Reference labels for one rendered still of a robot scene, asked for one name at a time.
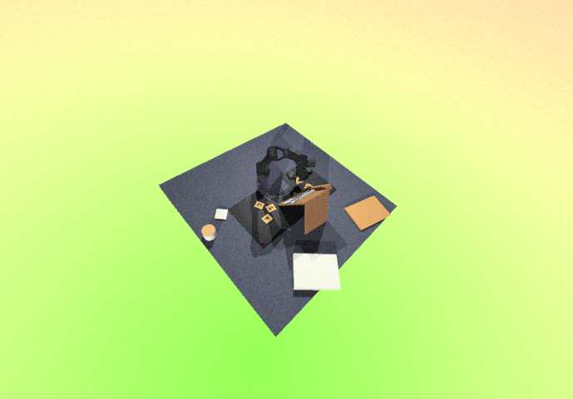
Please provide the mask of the small grey cylinder with orange top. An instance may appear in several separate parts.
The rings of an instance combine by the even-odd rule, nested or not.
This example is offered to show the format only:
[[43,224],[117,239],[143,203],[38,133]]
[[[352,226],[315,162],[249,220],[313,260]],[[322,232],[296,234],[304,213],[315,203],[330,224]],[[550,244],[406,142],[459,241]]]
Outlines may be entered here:
[[202,233],[204,239],[207,241],[213,240],[216,236],[215,227],[211,224],[205,225],[202,228],[201,233]]

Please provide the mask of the white flat square slab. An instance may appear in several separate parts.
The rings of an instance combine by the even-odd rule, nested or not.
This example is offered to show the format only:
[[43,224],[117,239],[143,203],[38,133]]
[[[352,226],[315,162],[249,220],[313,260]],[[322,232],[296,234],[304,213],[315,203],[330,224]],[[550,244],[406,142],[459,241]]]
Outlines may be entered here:
[[340,290],[336,254],[293,254],[294,289]]

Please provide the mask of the white square card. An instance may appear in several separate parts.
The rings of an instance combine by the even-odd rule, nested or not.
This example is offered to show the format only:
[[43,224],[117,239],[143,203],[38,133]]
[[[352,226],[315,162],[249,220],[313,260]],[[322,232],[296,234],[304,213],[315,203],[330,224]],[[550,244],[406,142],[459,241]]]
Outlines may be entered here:
[[228,210],[227,209],[216,209],[215,219],[226,219]]

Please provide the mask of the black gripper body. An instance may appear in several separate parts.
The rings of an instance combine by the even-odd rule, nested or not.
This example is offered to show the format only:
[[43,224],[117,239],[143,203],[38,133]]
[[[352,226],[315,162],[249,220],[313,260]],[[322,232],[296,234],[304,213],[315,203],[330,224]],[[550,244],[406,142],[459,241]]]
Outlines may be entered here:
[[296,166],[296,170],[295,170],[295,171],[296,171],[296,172],[295,172],[294,174],[293,174],[293,172],[287,173],[287,176],[288,176],[289,180],[295,179],[298,172],[301,173],[301,172],[304,171],[306,174],[309,174],[309,175],[311,175],[311,174],[313,173],[313,171],[311,170],[310,167],[309,167],[309,168],[306,167],[306,168],[303,168],[302,170],[299,170],[299,169],[297,168],[297,166]]

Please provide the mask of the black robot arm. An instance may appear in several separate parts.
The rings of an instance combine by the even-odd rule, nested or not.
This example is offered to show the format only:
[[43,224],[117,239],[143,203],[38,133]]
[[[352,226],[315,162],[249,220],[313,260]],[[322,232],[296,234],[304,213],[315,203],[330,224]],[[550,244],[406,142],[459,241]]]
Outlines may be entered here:
[[[283,151],[283,156],[278,158],[278,154],[277,154],[277,149]],[[299,170],[302,170],[304,167],[315,167],[315,163],[316,160],[312,159],[312,160],[308,160],[308,156],[306,155],[298,155],[296,153],[294,153],[293,151],[289,150],[289,149],[284,149],[280,146],[270,146],[267,149],[267,154],[266,156],[262,159],[261,162],[256,163],[256,172],[257,172],[257,176],[267,176],[269,175],[270,169],[267,168],[267,165],[271,162],[271,161],[280,161],[283,158],[288,158],[290,160],[293,160],[294,163],[297,165],[297,168]],[[297,176],[299,177],[299,181],[303,181],[308,179],[309,174],[306,174],[304,171],[303,172],[298,172]],[[266,178],[267,178],[266,177]]]

